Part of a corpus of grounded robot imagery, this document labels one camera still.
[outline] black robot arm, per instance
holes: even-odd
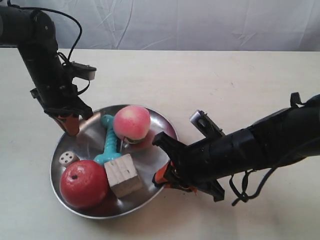
[[[67,134],[75,136],[79,116],[87,120],[93,112],[72,81],[74,77],[90,81],[96,69],[70,62],[70,56],[58,52],[55,24],[41,8],[0,6],[0,45],[18,49],[35,85],[32,96]]]
[[[302,103],[296,92],[290,103],[290,108],[228,135],[207,114],[197,111],[190,121],[205,138],[191,145],[184,145],[164,132],[156,135],[153,144],[161,147],[170,161],[154,175],[154,184],[187,192],[199,190],[212,195],[217,202],[225,196],[217,179],[231,176],[230,185],[238,196],[236,202],[257,197],[278,167],[320,155],[320,95]],[[257,193],[248,196],[245,191],[249,174],[263,169],[270,171]],[[232,182],[233,175],[240,172],[246,173],[242,193]]]

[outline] silver bowl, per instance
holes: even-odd
[[[161,148],[152,145],[154,136],[165,132],[169,136],[178,139],[173,125],[160,113],[149,109],[151,126],[145,140],[138,144],[122,144],[119,151],[123,154],[130,153],[134,165],[143,183],[143,188],[121,199],[116,198],[111,191],[105,200],[98,206],[90,209],[77,209],[68,205],[60,193],[60,178],[66,169],[59,163],[59,157],[66,151],[74,152],[80,160],[93,160],[96,155],[104,151],[106,129],[100,124],[100,117],[109,114],[115,115],[120,109],[128,105],[113,105],[94,112],[92,118],[80,121],[80,132],[75,137],[64,134],[59,140],[51,160],[50,178],[53,191],[58,200],[71,212],[89,219],[110,219],[131,213],[150,202],[162,187],[155,187],[152,178],[157,170],[163,167],[169,160],[167,154]]]

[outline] white die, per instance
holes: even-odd
[[[66,151],[62,153],[59,157],[59,163],[64,167],[68,167],[70,164],[78,160],[78,156],[74,154],[72,151]]]

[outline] red apple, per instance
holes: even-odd
[[[76,161],[61,176],[61,195],[74,208],[95,206],[104,199],[108,191],[105,168],[93,160]]]
[[[114,116],[113,130],[118,138],[130,144],[141,142],[151,124],[149,111],[137,105],[120,109]]]

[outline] wooden cube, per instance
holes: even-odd
[[[106,162],[104,168],[110,188],[117,198],[131,194],[143,186],[130,154]]]

